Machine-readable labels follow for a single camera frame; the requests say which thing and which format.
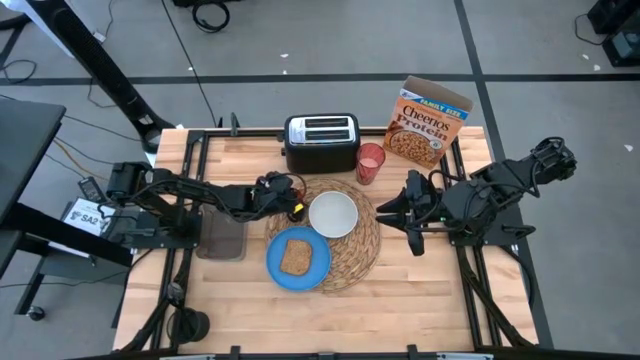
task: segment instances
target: chair wheel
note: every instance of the chair wheel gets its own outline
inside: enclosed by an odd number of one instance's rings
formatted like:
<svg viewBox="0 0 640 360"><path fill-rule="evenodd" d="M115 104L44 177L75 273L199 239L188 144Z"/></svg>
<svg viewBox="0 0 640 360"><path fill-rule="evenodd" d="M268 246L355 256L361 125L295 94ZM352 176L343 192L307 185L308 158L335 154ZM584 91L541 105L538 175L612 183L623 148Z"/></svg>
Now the chair wheel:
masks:
<svg viewBox="0 0 640 360"><path fill-rule="evenodd" d="M44 319L45 313L44 313L44 310L42 310L41 307L39 307L39 306L31 306L29 308L29 311L27 312L27 316L29 317L29 319L31 319L33 321L40 321L40 320Z"/></svg>

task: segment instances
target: red cup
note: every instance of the red cup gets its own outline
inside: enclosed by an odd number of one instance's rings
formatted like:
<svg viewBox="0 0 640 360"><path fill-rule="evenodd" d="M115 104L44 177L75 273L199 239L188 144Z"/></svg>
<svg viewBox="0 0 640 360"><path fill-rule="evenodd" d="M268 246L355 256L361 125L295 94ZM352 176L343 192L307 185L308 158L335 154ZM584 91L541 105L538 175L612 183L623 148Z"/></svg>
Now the red cup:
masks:
<svg viewBox="0 0 640 360"><path fill-rule="evenodd" d="M362 185L371 184L386 158L380 145L369 143L360 146L356 155L356 180Z"/></svg>

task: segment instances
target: toaster slot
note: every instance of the toaster slot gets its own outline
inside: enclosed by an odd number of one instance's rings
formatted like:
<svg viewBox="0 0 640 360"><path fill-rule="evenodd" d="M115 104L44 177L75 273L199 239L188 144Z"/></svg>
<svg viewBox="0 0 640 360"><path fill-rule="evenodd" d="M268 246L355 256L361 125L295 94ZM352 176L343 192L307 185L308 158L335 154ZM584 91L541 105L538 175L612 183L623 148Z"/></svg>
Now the toaster slot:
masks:
<svg viewBox="0 0 640 360"><path fill-rule="evenodd" d="M343 118L315 118L306 119L304 126L308 129L311 128L324 128L324 127L346 127L349 124L349 119Z"/></svg>
<svg viewBox="0 0 640 360"><path fill-rule="evenodd" d="M318 130L307 131L305 140L349 140L349 130Z"/></svg>

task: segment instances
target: black desk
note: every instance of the black desk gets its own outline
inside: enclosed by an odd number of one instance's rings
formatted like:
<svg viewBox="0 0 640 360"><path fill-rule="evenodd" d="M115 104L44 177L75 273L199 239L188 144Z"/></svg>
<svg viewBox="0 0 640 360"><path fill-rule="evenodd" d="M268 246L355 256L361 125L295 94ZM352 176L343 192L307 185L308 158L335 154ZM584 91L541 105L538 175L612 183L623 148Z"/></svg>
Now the black desk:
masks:
<svg viewBox="0 0 640 360"><path fill-rule="evenodd" d="M58 105L0 100L0 278L17 250L42 256L17 314L26 314L45 275L91 281L131 265L129 249L18 202L60 128L65 110ZM92 255L97 258L96 266L50 248L48 240Z"/></svg>

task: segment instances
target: blue plate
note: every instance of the blue plate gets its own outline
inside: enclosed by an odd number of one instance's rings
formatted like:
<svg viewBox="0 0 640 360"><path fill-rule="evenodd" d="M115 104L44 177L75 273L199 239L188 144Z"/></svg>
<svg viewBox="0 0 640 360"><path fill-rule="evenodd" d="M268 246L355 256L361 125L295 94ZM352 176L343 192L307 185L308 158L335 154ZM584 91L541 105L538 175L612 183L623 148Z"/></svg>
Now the blue plate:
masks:
<svg viewBox="0 0 640 360"><path fill-rule="evenodd" d="M280 270L287 241L290 239L306 241L311 245L311 265L306 274L297 276ZM267 249L267 270L276 284L290 291L308 291L318 286L331 267L331 250L327 239L308 227L292 227L279 232Z"/></svg>

